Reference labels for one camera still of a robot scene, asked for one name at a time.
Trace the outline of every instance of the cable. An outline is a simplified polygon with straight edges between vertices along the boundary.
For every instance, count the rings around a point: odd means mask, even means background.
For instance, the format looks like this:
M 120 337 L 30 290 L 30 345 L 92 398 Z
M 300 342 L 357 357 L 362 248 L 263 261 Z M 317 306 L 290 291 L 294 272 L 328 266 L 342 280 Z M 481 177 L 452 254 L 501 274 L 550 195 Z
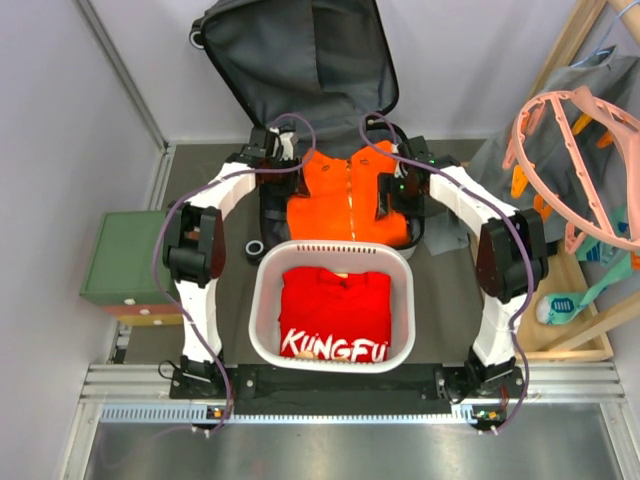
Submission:
M 391 125 L 391 123 L 381 113 L 371 112 L 371 113 L 363 115 L 362 118 L 360 119 L 360 123 L 358 125 L 358 129 L 360 131 L 360 137 L 362 138 L 362 140 L 365 142 L 366 145 L 368 145 L 369 147 L 373 148 L 378 153 L 381 153 L 382 155 L 386 155 L 387 157 L 393 158 L 394 160 L 397 160 L 399 162 L 404 162 L 404 163 L 406 163 L 408 165 L 411 165 L 413 167 L 416 167 L 416 168 L 422 168 L 422 169 L 424 169 L 424 170 L 426 170 L 429 173 L 434 174 L 434 175 L 441 175 L 442 177 L 446 178 L 449 182 L 453 183 L 456 187 L 458 187 L 460 189 L 460 191 L 466 193 L 471 198 L 473 198 L 473 199 L 479 201 L 480 203 L 486 205 L 488 208 L 493 210 L 502 219 L 502 221 L 505 223 L 505 225 L 507 226 L 507 229 L 511 233 L 511 236 L 513 237 L 514 241 L 516 242 L 516 246 L 518 247 L 520 255 L 522 256 L 522 259 L 523 259 L 523 262 L 524 262 L 525 272 L 527 274 L 527 294 L 526 294 L 526 297 L 525 297 L 525 300 L 524 300 L 522 306 L 509 319 L 509 332 L 511 334 L 511 340 L 513 342 L 513 347 L 515 348 L 515 350 L 518 352 L 518 354 L 522 358 L 522 363 L 524 365 L 524 373 L 525 373 L 524 377 L 525 378 L 524 378 L 524 385 L 523 385 L 522 393 L 521 393 L 520 397 L 518 398 L 518 401 L 516 402 L 516 405 L 513 407 L 511 415 L 509 415 L 507 417 L 507 419 L 504 421 L 504 423 L 502 423 L 502 425 L 500 425 L 498 428 L 496 428 L 494 430 L 494 433 L 497 435 L 498 433 L 502 432 L 511 423 L 512 419 L 520 411 L 520 408 L 522 407 L 524 399 L 527 396 L 527 390 L 529 389 L 529 376 L 530 376 L 529 375 L 529 373 L 530 373 L 529 372 L 529 360 L 527 359 L 527 356 L 526 356 L 524 350 L 522 349 L 522 347 L 520 346 L 520 343 L 518 342 L 518 336 L 516 334 L 516 327 L 515 327 L 516 320 L 518 319 L 519 316 L 521 316 L 524 313 L 524 311 L 527 309 L 527 307 L 531 303 L 531 299 L 533 298 L 533 286 L 534 286 L 533 267 L 531 265 L 531 260 L 529 260 L 529 254 L 527 253 L 527 248 L 525 247 L 524 243 L 522 242 L 522 239 L 520 238 L 520 235 L 518 235 L 518 231 L 517 231 L 515 225 L 513 224 L 513 222 L 509 219 L 509 217 L 506 216 L 506 214 L 502 210 L 500 210 L 498 207 L 496 207 L 489 200 L 486 200 L 485 198 L 481 197 L 477 193 L 472 192 L 471 190 L 467 189 L 457 179 L 455 179 L 451 175 L 448 175 L 447 173 L 443 172 L 442 170 L 438 170 L 437 168 L 432 167 L 432 166 L 430 166 L 428 164 L 423 164 L 423 163 L 417 162 L 415 160 L 410 160 L 410 159 L 401 157 L 399 155 L 394 155 L 393 153 L 385 152 L 381 148 L 378 148 L 373 142 L 371 142 L 367 138 L 367 135 L 366 135 L 365 122 L 367 121 L 367 118 L 370 117 L 370 116 L 375 116 L 375 117 L 381 119 L 383 122 L 385 122 L 387 124 L 389 129 L 393 129 L 393 126 Z
M 611 25 L 609 25 L 609 28 L 607 29 L 606 33 L 604 34 L 602 39 L 598 42 L 598 45 L 596 46 L 596 48 L 593 49 L 593 52 L 591 53 L 591 55 L 587 56 L 587 58 L 585 58 L 584 60 L 580 60 L 579 62 L 574 63 L 571 66 L 572 67 L 578 67 L 578 66 L 582 65 L 583 63 L 585 63 L 587 60 L 589 60 L 591 57 L 593 57 L 595 55 L 600 55 L 601 53 L 607 53 L 606 50 L 605 51 L 601 50 L 602 45 L 607 40 L 607 37 L 609 36 L 609 34 L 613 31 L 613 27 L 615 27 L 615 25 L 618 22 L 618 20 L 620 20 L 622 18 L 622 16 L 625 13 L 627 13 L 627 11 L 631 7 L 633 7 L 635 5 L 640 5 L 640 0 L 635 0 L 634 2 L 632 2 L 629 5 L 627 5 L 626 7 L 624 7 L 622 10 L 620 10 L 620 13 L 616 16 L 616 18 L 613 19 L 613 21 L 611 22 Z
M 156 240 L 156 244 L 155 244 L 154 249 L 153 249 L 151 273 L 153 275 L 153 281 L 155 282 L 156 288 L 160 291 L 160 293 L 162 293 L 162 295 L 172 305 L 177 307 L 180 310 L 180 312 L 184 315 L 184 317 L 186 318 L 186 320 L 189 323 L 190 327 L 193 329 L 193 333 L 195 334 L 196 338 L 198 339 L 198 341 L 200 341 L 200 343 L 202 344 L 204 349 L 207 351 L 207 353 L 213 359 L 215 365 L 218 367 L 218 370 L 220 371 L 220 374 L 222 376 L 222 380 L 224 382 L 224 387 L 225 387 L 225 392 L 226 392 L 226 403 L 225 403 L 225 408 L 224 408 L 224 414 L 222 416 L 222 419 L 218 423 L 218 425 L 216 425 L 215 428 L 211 431 L 211 434 L 214 434 L 215 432 L 217 432 L 222 427 L 224 422 L 228 420 L 229 415 L 231 415 L 231 408 L 230 408 L 231 407 L 231 384 L 229 382 L 229 377 L 227 375 L 227 371 L 224 368 L 224 365 L 222 364 L 220 359 L 218 359 L 218 356 L 215 354 L 215 352 L 213 351 L 211 346 L 204 339 L 204 337 L 202 336 L 202 333 L 200 332 L 200 330 L 198 330 L 197 325 L 195 324 L 195 322 L 193 321 L 193 318 L 191 317 L 191 314 L 189 312 L 187 312 L 187 310 L 182 306 L 182 304 L 180 302 L 176 301 L 169 294 L 169 292 L 167 292 L 164 289 L 164 287 L 162 286 L 162 284 L 160 282 L 160 278 L 158 277 L 158 261 L 159 261 L 159 258 L 160 258 L 160 251 L 162 250 L 162 244 L 164 242 L 164 236 L 165 236 L 165 233 L 167 232 L 167 229 L 169 228 L 169 223 L 171 222 L 171 219 L 173 218 L 175 213 L 178 211 L 178 209 L 187 200 L 189 200 L 191 197 L 194 197 L 194 196 L 198 195 L 199 193 L 205 192 L 207 190 L 210 190 L 210 189 L 214 188 L 215 186 L 220 185 L 222 182 L 224 182 L 226 180 L 229 180 L 231 178 L 234 178 L 234 177 L 238 177 L 240 175 L 249 175 L 249 174 L 250 175 L 272 175 L 272 174 L 282 175 L 282 174 L 286 174 L 286 173 L 294 173 L 294 172 L 297 172 L 298 170 L 304 168 L 304 166 L 307 164 L 307 162 L 309 162 L 311 160 L 311 158 L 313 157 L 313 155 L 315 154 L 315 151 L 316 151 L 316 133 L 315 133 L 315 130 L 313 129 L 311 124 L 304 117 L 302 117 L 301 115 L 299 115 L 297 113 L 285 113 L 283 115 L 280 115 L 278 118 L 275 119 L 273 124 L 274 125 L 278 125 L 279 123 L 281 123 L 286 118 L 294 118 L 294 119 L 300 120 L 309 129 L 309 132 L 311 134 L 311 148 L 309 149 L 309 151 L 305 155 L 303 161 L 299 165 L 296 165 L 296 166 L 293 166 L 293 167 L 288 167 L 288 168 L 279 168 L 279 169 L 268 169 L 268 168 L 251 169 L 251 168 L 248 168 L 247 170 L 239 170 L 237 172 L 230 173 L 229 175 L 225 175 L 224 177 L 221 177 L 221 178 L 219 178 L 217 180 L 214 180 L 211 183 L 208 183 L 206 185 L 202 185 L 202 186 L 196 188 L 195 190 L 192 190 L 191 192 L 185 193 L 169 209 L 169 212 L 167 213 L 167 217 L 165 218 L 164 222 L 162 223 L 162 227 L 160 227 L 160 233 L 158 234 L 158 238 Z

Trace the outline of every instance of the red t-shirt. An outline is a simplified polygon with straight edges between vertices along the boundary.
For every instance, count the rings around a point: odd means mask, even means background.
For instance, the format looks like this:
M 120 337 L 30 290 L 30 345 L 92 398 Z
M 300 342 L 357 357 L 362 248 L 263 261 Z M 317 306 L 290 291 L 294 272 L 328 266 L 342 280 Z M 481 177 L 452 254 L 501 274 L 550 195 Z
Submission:
M 381 362 L 391 343 L 391 279 L 383 273 L 342 278 L 324 268 L 283 275 L 280 355 Z

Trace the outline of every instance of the laundry basket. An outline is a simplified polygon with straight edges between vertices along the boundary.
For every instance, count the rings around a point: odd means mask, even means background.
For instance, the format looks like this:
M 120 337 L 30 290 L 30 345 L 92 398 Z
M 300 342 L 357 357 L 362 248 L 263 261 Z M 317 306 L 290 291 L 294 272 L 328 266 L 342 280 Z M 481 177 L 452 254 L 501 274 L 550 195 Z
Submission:
M 296 267 L 322 267 L 335 273 L 381 272 L 391 278 L 391 346 L 387 360 L 347 363 L 280 356 L 282 275 Z M 413 276 L 406 260 L 392 248 L 373 243 L 293 241 L 272 249 L 260 263 L 249 319 L 256 352 L 278 367 L 342 373 L 382 373 L 400 365 L 415 341 Z

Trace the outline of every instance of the orange clip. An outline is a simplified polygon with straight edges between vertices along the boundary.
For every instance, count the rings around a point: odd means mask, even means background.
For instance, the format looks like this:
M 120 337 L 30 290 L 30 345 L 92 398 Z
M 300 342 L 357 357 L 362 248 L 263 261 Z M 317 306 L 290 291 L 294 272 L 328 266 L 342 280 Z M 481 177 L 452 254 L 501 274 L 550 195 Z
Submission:
M 631 268 L 640 270 L 640 255 L 636 252 L 631 252 Z
M 596 142 L 596 147 L 606 148 L 613 143 L 613 135 L 607 130 L 604 135 L 600 137 L 600 140 Z
M 551 205 L 546 204 L 544 198 L 542 198 L 540 194 L 533 197 L 533 209 L 540 214 L 543 222 L 546 222 L 549 215 L 553 213 Z
M 513 176 L 511 177 L 511 196 L 513 198 L 520 198 L 524 193 L 524 190 L 529 185 L 529 179 L 524 174 L 524 170 L 520 165 L 513 167 Z
M 573 124 L 573 127 L 571 127 L 571 133 L 573 133 L 574 135 L 579 135 L 580 132 L 584 130 L 585 127 L 589 125 L 592 120 L 593 118 L 591 118 L 586 113 L 583 113 L 582 115 L 580 115 L 580 118 L 576 120 L 576 123 Z

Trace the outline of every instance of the orange jacket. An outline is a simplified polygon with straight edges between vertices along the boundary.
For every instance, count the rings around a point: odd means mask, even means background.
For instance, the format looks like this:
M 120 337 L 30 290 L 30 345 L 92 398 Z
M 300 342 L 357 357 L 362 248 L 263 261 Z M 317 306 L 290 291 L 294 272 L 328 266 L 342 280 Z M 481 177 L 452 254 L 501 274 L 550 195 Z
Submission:
M 377 144 L 391 152 L 391 142 Z M 393 173 L 396 161 L 371 147 L 349 160 L 316 152 L 304 166 L 310 196 L 293 196 L 287 205 L 287 223 L 293 240 L 349 240 L 406 245 L 410 241 L 404 215 L 390 212 L 376 220 L 378 174 Z

